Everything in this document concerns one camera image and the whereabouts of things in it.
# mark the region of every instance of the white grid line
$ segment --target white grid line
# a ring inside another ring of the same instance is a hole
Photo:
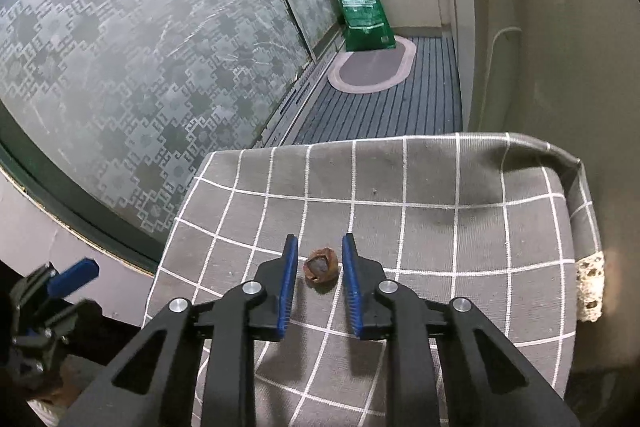
[[[406,223],[406,140],[402,140],[402,214],[400,217],[400,237],[398,238],[398,256],[396,257],[396,281],[400,277],[402,264],[402,248],[404,247],[404,226]]]
[[[271,188],[271,175],[273,174],[273,155],[275,152],[276,152],[276,148],[274,147],[271,149],[271,153],[269,155],[269,172],[267,174],[267,188],[264,196],[264,204],[262,206],[262,215],[260,216],[260,223],[258,223],[258,230],[255,232],[254,245],[251,248],[251,253],[249,254],[249,259],[246,262],[246,266],[244,267],[244,273],[242,274],[242,280],[240,282],[246,281],[246,276],[249,273],[251,262],[254,260],[255,249],[258,246],[258,239],[260,238],[260,232],[262,231],[264,218],[267,215],[267,205],[269,204],[269,190]]]
[[[190,221],[187,221],[185,219],[178,219],[176,218],[176,221],[180,222],[180,223],[184,223],[185,225],[187,225],[188,227],[192,227],[196,230],[201,231],[202,233],[205,233],[207,235],[210,235],[211,237],[216,237],[217,239],[219,239],[220,241],[223,241],[224,243],[229,243],[230,245],[235,245],[236,247],[241,247],[241,248],[247,248],[249,250],[251,250],[253,247],[252,245],[249,245],[248,243],[241,243],[240,241],[236,241],[234,239],[229,239],[228,237],[223,237],[220,234],[215,234],[214,232],[211,232],[207,229],[203,229],[203,227],[200,227],[194,223],[191,223]],[[275,250],[269,250],[268,248],[260,248],[260,247],[256,247],[255,248],[256,251],[262,252],[262,253],[269,253],[271,255],[276,255],[278,257],[280,257],[282,255],[282,252],[278,252]],[[299,261],[306,261],[306,257],[299,255],[298,256],[298,260]],[[512,267],[511,268],[511,273],[518,273],[518,272],[524,272],[524,271],[529,271],[529,270],[535,270],[537,268],[545,268],[548,266],[556,266],[558,264],[569,264],[569,263],[574,263],[575,260],[574,259],[562,259],[562,261],[545,261],[544,263],[535,263],[535,264],[527,264],[525,266],[518,266],[518,267]],[[399,270],[397,270],[396,268],[384,268],[384,271],[386,273],[399,273],[400,275],[433,275],[436,277],[451,277],[452,275],[454,275],[454,272],[452,271],[430,271],[430,270],[410,270],[410,269],[406,269],[406,268],[401,268]],[[507,269],[495,269],[495,270],[478,270],[478,271],[471,271],[471,272],[455,272],[455,276],[456,277],[486,277],[486,276],[490,276],[490,275],[503,275],[508,273],[509,271]]]
[[[356,211],[356,140],[351,142],[351,210],[349,211],[349,230],[353,232],[353,217]]]
[[[516,347],[529,347],[529,346],[539,346],[540,344],[550,344],[554,342],[562,342],[565,339],[570,339],[575,336],[575,331],[571,331],[570,333],[563,333],[562,335],[558,335],[556,337],[549,337],[548,339],[538,339],[536,341],[524,341],[524,342],[516,342],[513,343]]]
[[[209,349],[207,349],[206,347],[203,347],[202,349],[203,349],[204,351],[207,351],[207,353],[209,353]],[[202,374],[202,372],[204,371],[204,368],[205,368],[205,367],[207,367],[207,363],[209,363],[209,355],[207,355],[207,356],[204,358],[204,362],[202,362],[202,365],[201,365],[201,366],[200,366],[200,368],[198,369],[198,376],[197,376],[197,378],[200,378],[200,375],[201,375],[201,374]]]
[[[342,288],[342,270],[340,270],[340,273],[338,273],[338,281],[337,283],[335,283],[334,301],[331,304],[331,312],[329,313],[329,320],[327,321],[327,324],[326,324],[327,330],[330,330],[331,325],[334,323],[335,309],[338,305],[338,296],[340,296],[340,288]],[[324,337],[322,338],[322,344],[320,344],[320,349],[318,350],[318,357],[316,358],[316,362],[314,363],[314,368],[311,371],[311,375],[309,376],[309,380],[306,383],[304,393],[302,394],[302,397],[300,397],[300,401],[296,406],[296,410],[293,412],[293,415],[291,416],[291,420],[289,420],[289,427],[291,427],[296,421],[296,418],[298,417],[298,415],[300,414],[300,410],[302,409],[302,405],[305,402],[305,399],[309,395],[309,390],[311,389],[311,385],[314,383],[314,379],[316,378],[316,373],[318,373],[318,367],[320,367],[320,360],[322,360],[322,355],[324,354],[324,349],[326,348],[326,343],[328,340],[329,340],[329,331],[327,331],[324,334]]]
[[[511,146],[511,140],[509,133],[506,133],[507,146],[504,149],[504,156],[500,162],[500,185],[502,186],[502,203],[507,201],[507,188],[504,183],[504,162],[507,159],[509,153],[509,147]],[[509,338],[509,331],[511,330],[511,299],[513,294],[513,277],[511,272],[511,237],[509,231],[509,216],[507,213],[507,207],[502,207],[502,218],[504,220],[504,247],[507,254],[507,309],[506,318],[504,321],[504,336]]]
[[[587,208],[587,194],[584,190],[584,186],[582,185],[582,176],[580,176],[580,172],[578,172],[578,185],[580,186],[580,194],[582,195],[582,201],[584,202],[584,206]],[[587,218],[589,219],[589,227],[591,229],[591,237],[593,238],[593,251],[600,251],[600,244],[598,242],[598,238],[596,236],[596,227],[593,222],[593,216],[591,216],[591,212],[593,211],[593,206],[591,208],[587,208]]]
[[[264,192],[257,192],[256,190],[244,190],[242,188],[233,189],[232,187],[227,187],[226,185],[221,185],[219,183],[212,182],[202,177],[199,179],[205,182],[206,184],[213,185],[214,187],[217,187],[217,188],[222,188],[223,190],[233,190],[238,194],[246,194],[248,196],[260,196],[262,198],[266,197],[267,195]],[[560,198],[561,200],[565,199],[564,194],[560,192],[554,192],[552,195],[554,198]],[[368,205],[368,206],[397,206],[397,207],[405,206],[407,208],[433,208],[434,210],[455,210],[456,209],[455,204],[412,203],[409,201],[407,201],[406,203],[402,203],[402,201],[356,200],[355,197],[351,200],[341,200],[336,198],[316,198],[312,196],[291,196],[289,194],[269,194],[269,197],[274,200],[304,201],[305,203],[307,202],[342,203],[342,204],[348,204],[351,206],[355,204],[361,204],[361,205]],[[516,204],[525,204],[525,203],[531,203],[533,201],[538,201],[538,200],[546,200],[548,197],[549,197],[549,194],[538,194],[537,196],[530,196],[529,198],[522,198],[521,200],[507,201],[506,203],[503,203],[502,201],[500,201],[499,203],[459,204],[458,209],[474,210],[474,209],[480,209],[480,208],[501,208],[502,206],[505,206],[505,204],[507,206],[514,206]]]
[[[177,280],[180,280],[182,282],[186,282],[188,285],[194,286],[197,290],[203,290],[206,293],[210,293],[211,295],[215,295],[216,297],[222,297],[222,293],[214,292],[213,290],[210,290],[207,287],[204,287],[202,285],[198,285],[198,283],[187,279],[187,277],[183,277],[182,275],[178,275],[177,273],[174,273],[171,270],[167,270],[164,266],[159,267],[158,271],[164,272],[167,275],[171,275],[172,277],[175,277]]]
[[[204,169],[202,170],[202,173],[204,174],[207,169],[209,168],[209,165],[211,165],[211,161],[213,159],[213,156],[215,156],[216,153],[212,152],[211,155],[209,156],[209,159],[207,160],[207,163],[204,166]],[[201,178],[199,176],[195,176],[195,183],[193,184],[193,187],[191,187],[191,190],[189,191],[189,194],[187,194],[187,197],[184,200],[184,204],[182,205],[182,208],[180,209],[180,212],[178,213],[178,219],[182,217],[182,214],[184,214],[184,210],[185,208],[187,208],[187,205],[189,204],[189,201],[191,201],[191,197],[193,196],[193,193],[196,191],[196,188],[198,188],[198,184],[200,183]],[[166,253],[169,251],[169,247],[171,246],[171,242],[172,240],[174,240],[174,234],[175,234],[175,229],[178,228],[178,223],[174,223],[174,225],[171,228],[171,232],[169,233],[169,238],[166,241],[166,245],[164,245],[164,250],[162,251],[162,257],[160,258],[160,264],[158,265],[158,268],[160,269],[162,267],[162,263],[164,263],[164,258],[166,256]],[[146,304],[145,304],[145,318],[143,318],[142,320],[142,325],[143,327],[145,326],[145,320],[146,317],[148,317],[148,313],[149,313],[149,302],[151,302],[151,295],[153,295],[154,293],[154,289],[156,289],[156,283],[158,283],[158,274],[159,274],[159,270],[158,272],[156,272],[156,275],[154,277],[153,282],[151,283],[151,289],[149,290],[148,295],[146,296]]]
[[[451,298],[456,296],[456,269],[458,267],[458,210],[460,208],[460,134],[456,133],[456,199],[453,211],[453,257],[451,260]]]
[[[307,324],[307,323],[295,321],[295,320],[290,320],[289,322],[291,324],[295,324],[307,330],[321,331],[322,333],[328,333],[329,335],[335,335],[336,337],[345,337],[348,339],[356,338],[356,336],[352,335],[351,333],[344,333],[343,331],[332,330],[331,328],[323,328],[322,326],[316,326],[313,324]],[[539,344],[550,344],[550,343],[556,343],[560,340],[568,339],[569,337],[572,337],[574,335],[575,335],[575,331],[572,331],[571,333],[563,333],[562,336],[556,335],[554,337],[536,339],[534,341],[524,341],[524,342],[513,343],[513,345],[516,347],[527,347],[527,346],[537,346]],[[437,349],[435,344],[435,339],[429,339],[429,341],[430,341],[431,349]],[[367,341],[367,342],[377,342],[380,344],[384,344],[386,341]]]
[[[378,380],[380,379],[380,372],[382,371],[382,364],[385,362],[385,349],[386,349],[386,344],[383,344],[382,348],[380,349],[380,356],[378,357],[376,372],[373,375],[373,380],[371,381],[371,388],[369,389],[369,394],[367,394],[367,400],[364,404],[364,410],[362,411],[362,415],[360,416],[360,421],[358,422],[358,427],[362,427],[364,425],[364,421],[367,418],[367,414],[371,410],[371,402],[373,400],[373,395],[376,392],[376,387],[378,386]]]
[[[592,206],[593,205],[593,201],[587,201],[583,204],[581,204],[578,208],[576,208],[572,213],[571,216],[569,216],[569,219],[574,219],[575,215],[580,212],[582,209],[587,208],[588,206]]]
[[[298,245],[300,245],[300,242],[302,241],[302,236],[305,233],[305,226],[306,226],[306,213],[309,210],[309,157],[311,156],[311,147],[313,147],[313,145],[310,145],[309,147],[306,148],[306,153],[305,153],[305,197],[302,198],[305,201],[305,204],[303,205],[302,208],[302,221],[300,222],[300,233],[298,234]]]
[[[442,387],[444,386],[444,380],[442,379],[442,366],[438,363],[438,377],[436,378],[436,394],[438,399],[444,394]]]
[[[394,279],[398,281],[400,277],[400,267],[402,265],[402,248],[404,247],[404,229],[406,225],[406,169],[407,169],[407,153],[406,153],[406,139],[402,140],[402,214],[400,218],[400,233],[398,237],[398,256],[396,257],[396,273]],[[355,200],[355,194],[351,193],[351,199]],[[386,344],[382,346],[380,350],[380,355],[378,357],[378,363],[376,364],[376,372],[373,375],[373,380],[371,381],[371,387],[369,388],[369,394],[367,394],[367,401],[365,402],[364,411],[360,416],[360,421],[358,422],[358,427],[362,427],[364,425],[364,421],[367,417],[367,411],[369,407],[371,407],[371,401],[373,400],[373,394],[376,392],[376,387],[378,386],[378,379],[380,378],[380,372],[382,371],[382,364],[385,360],[385,349]]]
[[[545,261],[544,263],[535,263],[535,264],[527,264],[525,266],[511,267],[511,270],[498,269],[498,270],[478,270],[475,272],[437,272],[437,271],[428,271],[428,270],[409,270],[409,269],[401,269],[400,273],[402,275],[433,275],[436,277],[487,277],[490,275],[504,275],[508,273],[519,273],[526,272],[530,270],[535,270],[538,268],[546,268],[548,266],[557,266],[559,264],[573,264],[575,263],[575,259],[562,259],[556,261]],[[385,268],[385,272],[387,273],[395,273],[396,270],[393,268]]]
[[[309,194],[309,156],[311,154],[311,147],[313,147],[312,145],[308,146],[306,148],[306,153],[305,153],[305,196],[308,196]],[[300,221],[300,231],[298,232],[298,246],[300,246],[300,244],[302,243],[302,236],[305,233],[305,223],[306,223],[306,212],[308,210],[308,202],[305,201],[303,210],[302,210],[302,220]],[[278,256],[282,256],[282,253],[278,252],[276,255]],[[299,261],[306,261],[305,257],[301,257],[298,256],[298,260]],[[290,323],[296,323],[297,321],[293,321],[291,319],[289,319]],[[260,356],[258,357],[258,360],[255,362],[254,365],[254,373],[256,373],[256,377],[257,375],[257,371],[258,368],[260,367],[260,364],[262,363],[262,361],[264,360],[265,355],[267,354],[267,350],[269,349],[269,345],[271,343],[265,342],[264,346],[262,347],[262,351],[260,352]]]
[[[236,167],[236,179],[234,180],[234,186],[231,189],[228,199],[226,200],[225,209],[222,211],[222,216],[220,216],[220,221],[218,222],[216,234],[213,236],[213,239],[211,240],[211,245],[209,247],[209,251],[207,251],[207,256],[204,258],[204,264],[202,265],[200,277],[198,277],[198,283],[197,283],[196,289],[193,291],[193,298],[191,299],[191,302],[196,301],[196,297],[198,296],[198,288],[202,287],[202,279],[204,278],[204,273],[207,271],[207,266],[209,266],[211,253],[213,252],[213,248],[216,245],[216,240],[219,237],[220,230],[222,229],[222,224],[225,222],[226,213],[229,211],[229,207],[231,206],[231,201],[234,199],[234,194],[236,193],[236,187],[238,186],[238,180],[240,179],[240,166],[242,164],[242,154],[244,154],[244,149],[238,153],[238,166]]]
[[[545,183],[546,189],[549,191],[549,195],[551,195],[551,182],[549,181],[549,176],[546,173],[546,168],[542,165],[540,166],[542,169],[542,173],[545,175]],[[556,367],[554,368],[554,377],[551,382],[551,387],[556,388],[556,383],[558,381],[558,372],[560,369],[560,357],[562,355],[562,335],[564,334],[564,312],[565,312],[565,294],[564,294],[564,265],[562,264],[562,238],[560,237],[560,227],[558,225],[558,213],[556,212],[556,203],[552,197],[549,196],[549,203],[551,204],[551,213],[554,218],[554,227],[556,229],[556,241],[558,242],[558,258],[560,260],[560,331],[559,331],[559,340],[558,340],[558,352],[556,354]]]
[[[415,134],[415,135],[405,135],[405,136],[388,136],[388,137],[382,137],[382,138],[358,138],[357,141],[358,142],[381,142],[381,141],[396,141],[396,140],[402,140],[402,139],[424,140],[424,141],[450,141],[450,140],[455,140],[456,138],[452,134],[440,134],[440,135]],[[501,141],[504,141],[504,135],[501,135],[501,134],[487,135],[485,133],[463,133],[460,135],[460,139],[468,140],[468,141],[501,142]],[[350,141],[350,140],[338,140],[332,143],[338,144],[338,143],[345,143],[347,141]],[[535,145],[530,141],[526,141],[518,138],[514,139],[513,137],[511,137],[511,143],[516,145],[522,145],[530,149],[535,149]]]
[[[304,393],[302,391],[299,391],[293,387],[289,387],[288,385],[284,385],[282,383],[276,382],[275,380],[271,380],[271,378],[266,378],[263,377],[261,375],[255,375],[255,378],[257,378],[257,380],[263,381],[264,383],[268,383],[270,385],[272,385],[273,387],[277,387],[278,389],[282,389],[283,391],[289,391],[289,393],[293,393],[295,395],[298,396],[303,396]],[[333,407],[337,407],[338,409],[346,409],[348,411],[354,411],[354,412],[363,412],[364,409],[362,407],[354,407],[353,405],[347,405],[345,403],[340,403],[340,402],[336,402],[333,400],[327,400],[326,398],[320,398],[319,396],[314,396],[312,394],[307,394],[306,398],[308,398],[311,401],[315,401],[315,402],[319,402],[319,403],[324,403],[327,405],[332,405]],[[373,415],[373,416],[384,416],[385,414],[383,412],[379,412],[379,411],[368,411],[368,414]]]
[[[249,250],[251,250],[254,247],[253,245],[249,245],[248,243],[241,243],[240,241],[236,241],[235,239],[229,239],[228,237],[223,237],[219,233],[215,233],[215,232],[211,232],[210,230],[203,229],[203,227],[200,227],[199,225],[196,225],[191,221],[187,221],[186,219],[181,219],[180,217],[176,217],[175,220],[178,221],[179,223],[184,223],[185,225],[187,225],[188,227],[191,227],[192,229],[200,230],[202,233],[206,233],[207,235],[210,235],[213,239],[219,239],[223,243],[236,245],[236,247],[248,248]],[[255,247],[255,250],[262,253],[271,253],[277,256],[282,255],[282,252],[269,250],[268,248]]]

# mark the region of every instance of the robotic arm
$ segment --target robotic arm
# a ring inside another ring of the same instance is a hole
[[[284,337],[297,261],[298,240],[289,235],[282,257],[260,264],[252,281],[222,298],[198,305],[173,299],[79,396],[60,426],[188,427],[206,339],[211,348],[202,426],[255,426],[254,341]],[[56,298],[93,275],[95,270],[84,264],[71,275],[65,272],[65,284],[53,285],[59,288]],[[342,266],[354,335],[362,341],[387,340],[389,427],[440,425],[430,338],[442,365],[449,425],[579,426],[553,388],[469,299],[442,304],[419,298],[387,280],[380,263],[360,257],[350,233],[342,241]],[[18,294],[23,304],[12,320],[7,367],[20,387],[42,386],[63,356],[64,338],[81,334],[95,314],[97,305],[83,301],[63,317],[46,318],[46,301],[53,297],[42,287],[49,288],[55,277],[60,275],[43,267],[18,282],[21,291],[12,291],[14,308]],[[25,293],[34,281],[40,293]],[[40,297],[30,301],[27,295]],[[20,368],[26,368],[22,374]]]

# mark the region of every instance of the floor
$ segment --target floor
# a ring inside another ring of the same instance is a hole
[[[415,37],[407,79],[390,89],[349,94],[325,83],[295,143],[462,131],[460,82],[451,36]]]

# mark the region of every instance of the gray checkered tablecloth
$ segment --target gray checkered tablecloth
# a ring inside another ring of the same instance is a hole
[[[251,279],[258,264],[281,254],[287,233],[300,240],[302,267],[317,248],[339,253],[347,231],[361,255],[419,295],[471,298],[564,393],[575,260],[599,252],[600,239],[580,161],[526,136],[410,136],[213,153],[175,220],[145,320],[172,298],[199,303]],[[285,339],[256,343],[259,426],[384,425],[385,344],[350,335],[343,297],[342,273],[320,294],[300,270]],[[207,348],[202,362],[194,425]],[[438,389],[442,401],[441,378]]]

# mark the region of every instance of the sliding glass door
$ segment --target sliding glass door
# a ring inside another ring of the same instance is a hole
[[[79,187],[63,206],[100,229],[99,203],[107,235],[121,222],[156,258],[204,156],[251,147],[312,60],[305,40],[335,21],[315,3],[0,0],[4,150],[58,200],[61,180]]]

